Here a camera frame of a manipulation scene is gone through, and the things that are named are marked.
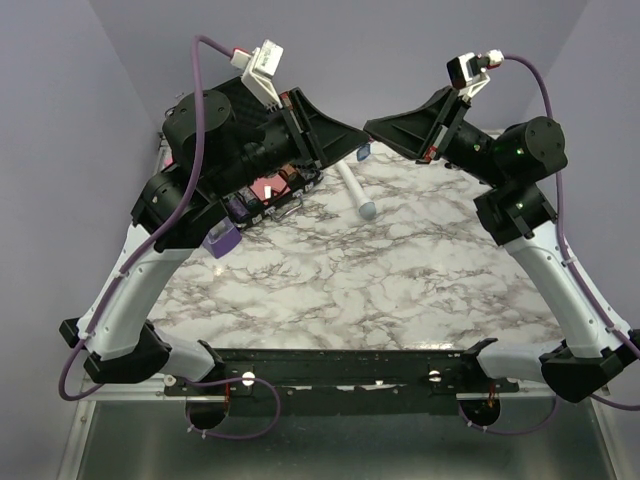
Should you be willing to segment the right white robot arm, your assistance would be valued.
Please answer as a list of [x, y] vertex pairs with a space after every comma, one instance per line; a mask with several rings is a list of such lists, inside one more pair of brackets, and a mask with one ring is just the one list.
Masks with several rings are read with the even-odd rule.
[[445, 87], [421, 107], [369, 120], [364, 129], [408, 160], [443, 158], [488, 186], [474, 200], [482, 227], [525, 271], [564, 335], [557, 345], [489, 340], [461, 365], [462, 384], [480, 392], [498, 378], [528, 380], [578, 403], [636, 360], [639, 333], [618, 315], [607, 320], [606, 310], [591, 304], [580, 287], [588, 276], [578, 261], [562, 255], [559, 215], [537, 186], [568, 163], [561, 126], [539, 116], [492, 138], [465, 121], [469, 108]]

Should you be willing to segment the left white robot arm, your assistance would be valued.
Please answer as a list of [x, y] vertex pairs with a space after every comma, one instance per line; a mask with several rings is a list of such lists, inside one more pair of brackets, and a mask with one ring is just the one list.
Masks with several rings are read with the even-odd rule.
[[201, 395], [222, 380], [221, 359], [203, 341], [182, 341], [148, 316], [165, 285], [227, 217], [224, 199], [284, 165], [327, 168], [368, 137], [321, 113], [299, 89], [259, 126], [238, 121], [211, 89], [186, 96], [163, 125], [173, 161], [152, 176], [133, 210], [122, 252], [90, 310], [60, 331], [96, 384], [135, 384], [159, 374], [187, 379]]

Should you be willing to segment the blue key tag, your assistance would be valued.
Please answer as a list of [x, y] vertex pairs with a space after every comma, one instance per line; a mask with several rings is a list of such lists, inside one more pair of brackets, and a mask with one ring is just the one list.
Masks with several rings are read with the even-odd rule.
[[367, 160], [371, 155], [371, 144], [366, 143], [358, 148], [356, 152], [356, 160], [358, 162], [363, 162]]

